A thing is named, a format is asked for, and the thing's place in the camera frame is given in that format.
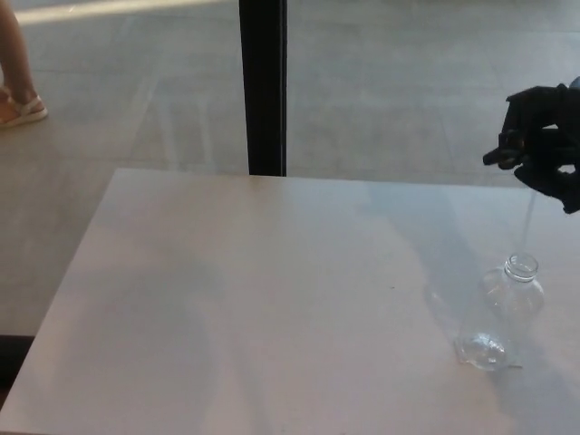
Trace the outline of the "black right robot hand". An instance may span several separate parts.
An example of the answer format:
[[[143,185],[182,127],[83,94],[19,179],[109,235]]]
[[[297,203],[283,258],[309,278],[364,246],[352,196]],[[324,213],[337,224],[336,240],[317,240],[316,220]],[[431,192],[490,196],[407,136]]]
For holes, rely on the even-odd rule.
[[[556,198],[566,214],[579,210],[579,80],[535,86],[507,97],[503,133],[517,143],[499,167],[539,193]]]

